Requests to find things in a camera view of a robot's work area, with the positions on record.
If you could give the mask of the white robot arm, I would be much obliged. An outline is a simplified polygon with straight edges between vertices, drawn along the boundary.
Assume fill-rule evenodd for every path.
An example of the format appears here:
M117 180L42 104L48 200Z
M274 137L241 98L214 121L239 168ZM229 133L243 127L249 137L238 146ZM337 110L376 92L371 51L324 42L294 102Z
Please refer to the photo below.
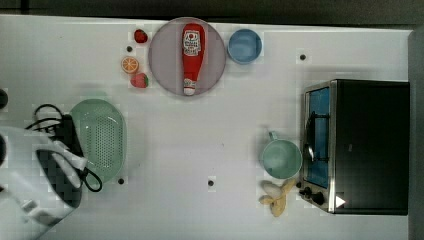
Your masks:
M1 128L1 240L37 240L82 200L87 159L51 135Z

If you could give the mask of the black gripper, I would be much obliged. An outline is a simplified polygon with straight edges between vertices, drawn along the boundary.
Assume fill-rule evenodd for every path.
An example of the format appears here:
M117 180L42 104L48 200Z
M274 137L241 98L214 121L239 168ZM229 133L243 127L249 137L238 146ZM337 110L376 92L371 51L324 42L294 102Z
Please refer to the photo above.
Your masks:
M84 156L71 115L65 114L62 116L59 123L54 127L53 139L62 142L71 153L79 157Z

